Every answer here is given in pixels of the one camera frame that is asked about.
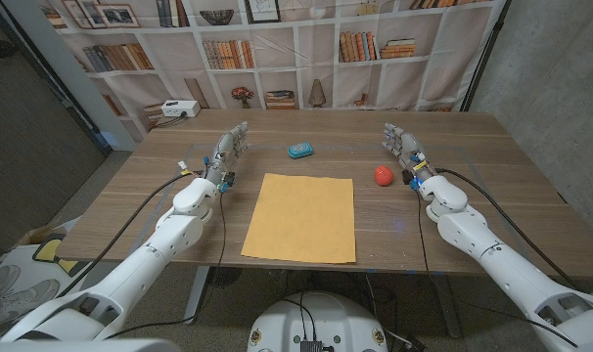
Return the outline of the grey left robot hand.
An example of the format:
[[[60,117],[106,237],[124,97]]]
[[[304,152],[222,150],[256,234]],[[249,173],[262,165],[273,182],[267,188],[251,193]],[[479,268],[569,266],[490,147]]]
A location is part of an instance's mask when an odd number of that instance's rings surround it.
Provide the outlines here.
[[[244,121],[219,138],[208,158],[205,172],[208,181],[218,185],[225,174],[235,169],[238,159],[248,148],[248,129],[249,125]]]

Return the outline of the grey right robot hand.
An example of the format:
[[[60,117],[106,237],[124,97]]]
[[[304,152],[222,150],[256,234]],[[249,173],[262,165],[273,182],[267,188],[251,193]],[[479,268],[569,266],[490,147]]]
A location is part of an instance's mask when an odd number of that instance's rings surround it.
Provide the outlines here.
[[[398,160],[405,185],[420,187],[436,175],[421,143],[408,131],[391,123],[385,124],[383,146]]]

